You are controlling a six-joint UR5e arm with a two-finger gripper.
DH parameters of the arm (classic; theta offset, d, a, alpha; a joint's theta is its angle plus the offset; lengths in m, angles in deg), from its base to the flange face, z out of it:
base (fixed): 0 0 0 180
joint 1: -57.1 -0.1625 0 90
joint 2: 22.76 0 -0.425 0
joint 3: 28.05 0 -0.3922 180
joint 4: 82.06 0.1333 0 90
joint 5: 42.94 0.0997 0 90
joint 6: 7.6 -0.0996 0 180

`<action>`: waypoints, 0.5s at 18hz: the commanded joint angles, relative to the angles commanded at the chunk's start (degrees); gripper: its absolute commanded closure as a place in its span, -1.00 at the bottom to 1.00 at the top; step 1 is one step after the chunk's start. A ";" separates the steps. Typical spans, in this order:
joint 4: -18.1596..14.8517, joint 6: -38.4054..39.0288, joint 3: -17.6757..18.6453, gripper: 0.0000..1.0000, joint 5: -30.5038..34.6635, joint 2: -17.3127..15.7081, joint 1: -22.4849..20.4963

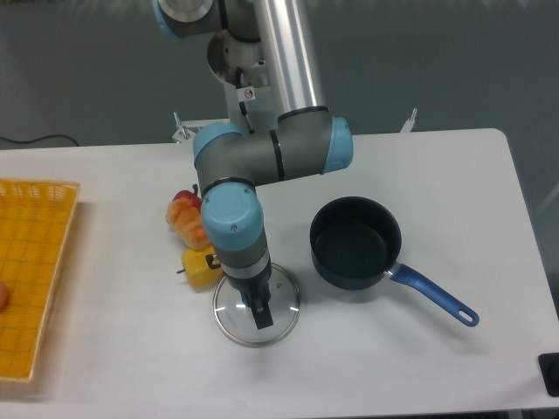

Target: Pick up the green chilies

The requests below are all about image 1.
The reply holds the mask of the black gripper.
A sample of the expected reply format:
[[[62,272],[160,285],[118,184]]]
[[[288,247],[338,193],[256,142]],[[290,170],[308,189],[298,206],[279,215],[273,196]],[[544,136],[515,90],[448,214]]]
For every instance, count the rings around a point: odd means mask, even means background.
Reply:
[[[258,268],[257,274],[249,278],[241,278],[237,274],[224,270],[231,286],[239,291],[243,303],[250,304],[252,317],[258,330],[273,325],[273,316],[268,305],[271,298],[268,281],[272,272],[271,263],[268,263],[263,269]]]

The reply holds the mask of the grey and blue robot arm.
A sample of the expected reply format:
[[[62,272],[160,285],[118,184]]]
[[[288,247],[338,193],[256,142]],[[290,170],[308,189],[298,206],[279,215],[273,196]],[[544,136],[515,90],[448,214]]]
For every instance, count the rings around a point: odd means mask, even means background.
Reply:
[[[268,287],[272,262],[260,185],[346,168],[353,159],[349,124],[334,117],[321,86],[302,1],[156,1],[159,26],[174,37],[228,35],[225,56],[237,70],[264,66],[272,91],[270,129],[214,122],[193,141],[202,224],[225,277],[258,329],[273,324]]]

